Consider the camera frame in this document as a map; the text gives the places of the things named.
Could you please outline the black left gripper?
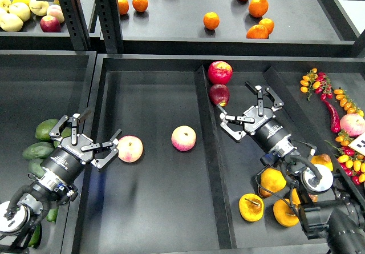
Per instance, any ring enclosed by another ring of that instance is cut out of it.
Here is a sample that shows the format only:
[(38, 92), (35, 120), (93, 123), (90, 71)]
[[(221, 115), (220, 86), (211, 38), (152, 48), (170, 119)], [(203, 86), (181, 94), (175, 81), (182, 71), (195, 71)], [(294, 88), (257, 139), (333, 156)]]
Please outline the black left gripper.
[[(46, 172), (52, 172), (59, 177), (64, 184), (72, 184), (87, 163), (91, 163), (102, 172), (119, 154), (117, 145), (121, 129), (118, 129), (109, 141), (103, 143), (94, 143), (84, 134), (78, 134), (79, 125), (90, 113), (91, 109), (87, 107), (81, 114), (64, 115), (49, 132), (51, 140), (59, 141), (61, 147), (54, 149), (40, 165)], [(62, 131), (66, 127), (71, 128), (71, 136), (63, 138)], [(106, 156), (95, 158), (95, 154)]]

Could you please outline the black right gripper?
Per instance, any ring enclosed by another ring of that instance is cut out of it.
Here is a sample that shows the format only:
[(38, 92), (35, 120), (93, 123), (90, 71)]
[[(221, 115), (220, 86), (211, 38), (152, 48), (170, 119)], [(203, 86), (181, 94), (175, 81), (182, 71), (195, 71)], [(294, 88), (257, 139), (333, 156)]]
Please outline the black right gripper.
[[(289, 133), (279, 121), (276, 120), (274, 112), (284, 106), (282, 99), (269, 86), (253, 85), (245, 82), (246, 87), (256, 95), (257, 105), (251, 106), (244, 112), (244, 116), (229, 115), (220, 105), (216, 107), (221, 111), (219, 119), (220, 127), (236, 142), (248, 134), (263, 149), (266, 154), (289, 154), (293, 150), (290, 143)], [(271, 101), (271, 107), (264, 107), (265, 102)], [(229, 124), (241, 126), (240, 131), (234, 131)]]

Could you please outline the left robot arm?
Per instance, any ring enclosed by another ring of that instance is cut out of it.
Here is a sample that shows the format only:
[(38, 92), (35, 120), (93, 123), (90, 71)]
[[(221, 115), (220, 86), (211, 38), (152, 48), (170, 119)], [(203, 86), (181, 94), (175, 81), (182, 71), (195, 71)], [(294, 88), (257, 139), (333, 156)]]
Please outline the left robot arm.
[(79, 132), (90, 112), (86, 109), (82, 114), (65, 115), (58, 120), (49, 137), (59, 145), (41, 163), (44, 174), (1, 203), (1, 239), (14, 238), (10, 245), (1, 246), (2, 253), (22, 253), (49, 211), (76, 199), (78, 189), (74, 182), (86, 165), (92, 164), (101, 171), (117, 157), (121, 130), (103, 143), (95, 143)]

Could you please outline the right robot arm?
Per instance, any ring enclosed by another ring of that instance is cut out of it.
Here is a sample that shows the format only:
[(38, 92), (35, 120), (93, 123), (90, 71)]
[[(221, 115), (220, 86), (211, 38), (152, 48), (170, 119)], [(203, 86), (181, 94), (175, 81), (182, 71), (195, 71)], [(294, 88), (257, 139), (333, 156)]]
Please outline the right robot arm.
[(312, 163), (316, 146), (308, 144), (311, 150), (303, 156), (292, 144), (291, 133), (276, 119), (275, 112), (284, 105), (277, 94), (268, 86), (246, 86), (256, 95), (257, 104), (241, 116), (224, 110), (227, 95), (209, 97), (221, 111), (221, 128), (236, 142), (249, 135), (265, 153), (260, 159), (264, 168), (255, 176), (259, 195), (277, 195), (283, 190), (277, 182), (284, 180), (290, 191), (288, 199), (281, 199), (280, 211), (296, 217), (308, 239), (326, 239), (330, 253), (364, 253), (360, 203), (335, 187), (339, 175), (323, 164)]

